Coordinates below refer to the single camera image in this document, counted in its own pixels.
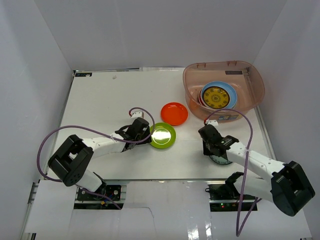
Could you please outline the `lime green plate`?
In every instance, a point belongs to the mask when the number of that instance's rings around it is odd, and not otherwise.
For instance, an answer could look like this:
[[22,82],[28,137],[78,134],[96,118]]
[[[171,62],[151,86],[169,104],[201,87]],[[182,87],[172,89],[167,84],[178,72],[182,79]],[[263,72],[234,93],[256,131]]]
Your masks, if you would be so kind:
[[152,132],[150,145],[156,149],[167,149],[176,141],[176,131],[168,123],[158,122],[155,127],[150,127],[150,131]]

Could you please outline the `blue white porcelain plate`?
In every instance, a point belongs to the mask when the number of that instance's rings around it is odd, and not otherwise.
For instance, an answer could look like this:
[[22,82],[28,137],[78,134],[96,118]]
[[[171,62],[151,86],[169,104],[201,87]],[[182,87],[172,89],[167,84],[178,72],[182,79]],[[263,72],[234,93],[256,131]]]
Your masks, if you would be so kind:
[[222,156],[210,155],[209,158],[216,164],[221,166],[227,166],[232,164],[232,161],[229,161],[227,155],[224,154]]

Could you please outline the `orange plate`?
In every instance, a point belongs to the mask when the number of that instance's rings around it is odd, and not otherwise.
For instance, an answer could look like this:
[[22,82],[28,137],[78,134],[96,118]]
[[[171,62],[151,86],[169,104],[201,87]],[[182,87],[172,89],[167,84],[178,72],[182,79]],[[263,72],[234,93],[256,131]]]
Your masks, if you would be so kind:
[[183,104],[179,102],[169,102],[162,107],[160,116],[163,122],[171,126],[179,126],[186,122],[189,113]]

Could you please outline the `red teal floral plate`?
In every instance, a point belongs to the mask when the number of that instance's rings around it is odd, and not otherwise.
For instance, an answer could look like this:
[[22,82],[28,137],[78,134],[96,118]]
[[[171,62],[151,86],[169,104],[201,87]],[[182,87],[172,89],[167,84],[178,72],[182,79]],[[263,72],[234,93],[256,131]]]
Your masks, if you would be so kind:
[[199,103],[200,103],[202,106],[208,107],[208,106],[206,105],[206,103],[203,101],[202,90],[203,90],[203,88],[201,88],[201,89],[199,90],[199,92],[198,92],[198,101],[199,101]]

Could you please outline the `yellow brown patterned plate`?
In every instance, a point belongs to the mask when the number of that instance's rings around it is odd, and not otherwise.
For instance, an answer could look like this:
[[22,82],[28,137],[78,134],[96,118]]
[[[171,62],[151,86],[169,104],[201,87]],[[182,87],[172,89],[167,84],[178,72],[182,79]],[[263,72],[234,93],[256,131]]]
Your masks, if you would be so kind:
[[203,91],[202,100],[208,107],[218,110],[227,107],[231,98],[228,92],[223,88],[211,86]]

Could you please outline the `light blue plate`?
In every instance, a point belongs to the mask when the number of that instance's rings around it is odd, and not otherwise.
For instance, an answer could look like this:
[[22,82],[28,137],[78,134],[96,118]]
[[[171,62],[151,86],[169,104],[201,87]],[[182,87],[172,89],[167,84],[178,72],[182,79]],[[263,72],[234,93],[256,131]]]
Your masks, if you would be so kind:
[[223,82],[223,81],[212,81],[212,82],[209,82],[203,87],[202,96],[203,96],[204,90],[209,88],[209,87],[221,87],[224,90],[226,90],[227,93],[229,94],[230,103],[228,104],[228,106],[226,106],[225,108],[222,108],[222,109],[233,109],[236,106],[237,101],[238,101],[238,96],[237,96],[236,90],[230,84],[228,84],[226,82]]

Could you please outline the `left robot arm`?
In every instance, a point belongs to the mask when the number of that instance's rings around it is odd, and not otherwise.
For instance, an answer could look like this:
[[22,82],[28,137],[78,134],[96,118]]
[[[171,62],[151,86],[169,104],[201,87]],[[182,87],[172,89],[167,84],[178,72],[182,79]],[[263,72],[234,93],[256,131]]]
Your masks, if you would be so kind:
[[99,200],[105,196],[107,184],[98,174],[87,169],[90,161],[150,142],[148,121],[137,117],[132,124],[121,127],[110,137],[79,138],[75,134],[70,135],[49,159],[48,166],[65,186],[82,187]]

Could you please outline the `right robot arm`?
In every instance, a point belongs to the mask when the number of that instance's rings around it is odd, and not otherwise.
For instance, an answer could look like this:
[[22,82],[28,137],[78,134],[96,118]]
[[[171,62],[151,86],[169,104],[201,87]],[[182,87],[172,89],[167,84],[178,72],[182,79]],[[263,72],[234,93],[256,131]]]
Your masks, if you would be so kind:
[[293,217],[316,195],[297,162],[284,163],[248,150],[237,138],[223,137],[211,124],[202,127],[198,133],[204,155],[215,162],[237,163],[257,175],[250,178],[244,172],[233,173],[222,186],[213,190],[216,196],[236,200],[242,195],[250,195],[275,204],[282,213]]

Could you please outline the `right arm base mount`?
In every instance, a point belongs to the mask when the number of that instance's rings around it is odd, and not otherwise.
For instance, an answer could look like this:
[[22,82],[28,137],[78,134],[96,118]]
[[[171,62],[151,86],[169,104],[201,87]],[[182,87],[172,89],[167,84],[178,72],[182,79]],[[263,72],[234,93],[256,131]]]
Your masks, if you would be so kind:
[[[209,207],[210,212],[237,212],[240,203],[240,195],[230,193],[225,184],[209,184],[205,189],[209,194]],[[253,206],[255,197],[245,194],[241,211],[248,212]]]

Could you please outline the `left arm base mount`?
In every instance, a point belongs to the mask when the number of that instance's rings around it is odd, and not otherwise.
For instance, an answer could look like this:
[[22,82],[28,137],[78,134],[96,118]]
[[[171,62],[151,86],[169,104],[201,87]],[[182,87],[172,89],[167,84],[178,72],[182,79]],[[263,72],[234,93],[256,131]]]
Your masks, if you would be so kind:
[[123,203],[121,200],[121,185],[107,185],[100,193],[114,201],[119,207],[115,206],[109,199],[89,194],[79,188],[77,190],[74,209],[78,210],[121,210]]

